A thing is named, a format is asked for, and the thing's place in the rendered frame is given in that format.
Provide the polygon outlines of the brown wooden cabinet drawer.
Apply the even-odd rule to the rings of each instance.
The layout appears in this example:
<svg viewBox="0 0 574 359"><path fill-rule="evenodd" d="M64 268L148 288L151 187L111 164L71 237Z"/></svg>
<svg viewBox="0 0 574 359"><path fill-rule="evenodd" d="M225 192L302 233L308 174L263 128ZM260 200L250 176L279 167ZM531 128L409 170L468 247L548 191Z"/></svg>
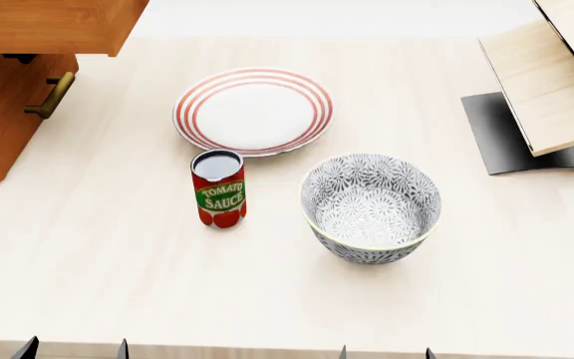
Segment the brown wooden cabinet drawer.
<svg viewBox="0 0 574 359"><path fill-rule="evenodd" d="M0 53L115 57L148 1L0 0Z"/></svg>

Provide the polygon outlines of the grey floral patterned bowl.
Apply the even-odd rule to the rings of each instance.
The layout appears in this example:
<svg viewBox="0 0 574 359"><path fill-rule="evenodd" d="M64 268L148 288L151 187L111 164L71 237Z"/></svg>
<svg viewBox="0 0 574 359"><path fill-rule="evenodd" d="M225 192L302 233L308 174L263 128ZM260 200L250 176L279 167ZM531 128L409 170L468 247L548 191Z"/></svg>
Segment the grey floral patterned bowl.
<svg viewBox="0 0 574 359"><path fill-rule="evenodd" d="M315 237L349 262L386 264L435 231L441 196L415 165L381 154L328 158L303 178L300 208Z"/></svg>

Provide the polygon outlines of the red tomato sauce can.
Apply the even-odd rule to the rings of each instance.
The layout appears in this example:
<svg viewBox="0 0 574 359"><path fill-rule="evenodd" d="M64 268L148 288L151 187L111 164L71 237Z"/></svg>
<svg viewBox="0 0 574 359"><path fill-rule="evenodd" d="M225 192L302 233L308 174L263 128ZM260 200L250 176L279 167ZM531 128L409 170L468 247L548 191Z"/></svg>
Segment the red tomato sauce can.
<svg viewBox="0 0 574 359"><path fill-rule="evenodd" d="M227 229L247 213L243 157L226 149L202 152L190 163L199 219Z"/></svg>

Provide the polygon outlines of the white plate with red rings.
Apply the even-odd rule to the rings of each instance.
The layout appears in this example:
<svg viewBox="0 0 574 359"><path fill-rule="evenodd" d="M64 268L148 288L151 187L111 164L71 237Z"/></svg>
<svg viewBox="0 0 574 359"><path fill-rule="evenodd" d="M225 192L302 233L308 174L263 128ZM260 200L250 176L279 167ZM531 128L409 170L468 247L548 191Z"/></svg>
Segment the white plate with red rings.
<svg viewBox="0 0 574 359"><path fill-rule="evenodd" d="M200 149L263 158L318 140L336 110L330 93L309 77L278 68L238 68L186 89L174 104L172 123Z"/></svg>

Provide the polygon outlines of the light wooden shelf rack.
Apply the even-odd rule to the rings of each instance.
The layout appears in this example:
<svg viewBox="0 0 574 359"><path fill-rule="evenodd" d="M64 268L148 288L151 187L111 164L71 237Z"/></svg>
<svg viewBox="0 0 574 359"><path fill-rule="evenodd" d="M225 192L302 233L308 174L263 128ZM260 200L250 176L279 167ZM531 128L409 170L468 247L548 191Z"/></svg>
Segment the light wooden shelf rack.
<svg viewBox="0 0 574 359"><path fill-rule="evenodd" d="M574 0L531 0L539 20L478 42L536 156L574 146Z"/></svg>

